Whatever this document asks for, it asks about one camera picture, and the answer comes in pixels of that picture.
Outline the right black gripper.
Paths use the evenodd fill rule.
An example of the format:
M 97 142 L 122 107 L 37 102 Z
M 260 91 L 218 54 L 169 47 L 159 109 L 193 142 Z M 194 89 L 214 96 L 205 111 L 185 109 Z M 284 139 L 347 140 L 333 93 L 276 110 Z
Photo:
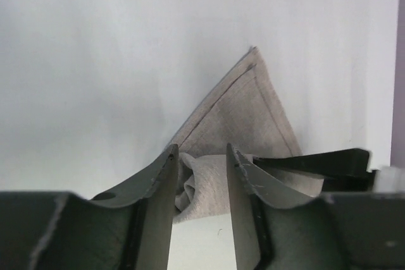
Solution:
M 323 176 L 322 192 L 372 191 L 376 171 L 367 172 L 370 151 L 353 148 L 287 158 L 254 157 L 263 169 Z

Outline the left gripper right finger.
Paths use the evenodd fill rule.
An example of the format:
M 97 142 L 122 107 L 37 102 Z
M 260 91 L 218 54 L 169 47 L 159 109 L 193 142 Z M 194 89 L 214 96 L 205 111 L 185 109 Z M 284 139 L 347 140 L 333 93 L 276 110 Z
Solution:
M 319 269 L 316 197 L 261 169 L 227 145 L 227 182 L 237 269 Z

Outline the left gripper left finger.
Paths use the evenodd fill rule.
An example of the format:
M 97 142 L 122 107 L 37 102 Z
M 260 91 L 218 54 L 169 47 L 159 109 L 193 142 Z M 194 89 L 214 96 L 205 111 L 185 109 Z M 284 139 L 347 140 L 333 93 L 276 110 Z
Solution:
M 169 145 L 150 165 L 91 201 L 130 209 L 120 269 L 166 269 L 175 211 L 178 145 Z

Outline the grey cloth napkin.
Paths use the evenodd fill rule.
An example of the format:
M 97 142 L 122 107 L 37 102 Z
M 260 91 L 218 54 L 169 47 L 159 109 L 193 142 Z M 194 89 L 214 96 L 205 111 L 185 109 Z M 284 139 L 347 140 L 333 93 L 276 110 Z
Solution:
M 218 82 L 170 142 L 179 150 L 175 224 L 229 213 L 227 144 L 248 158 L 302 154 L 257 47 Z

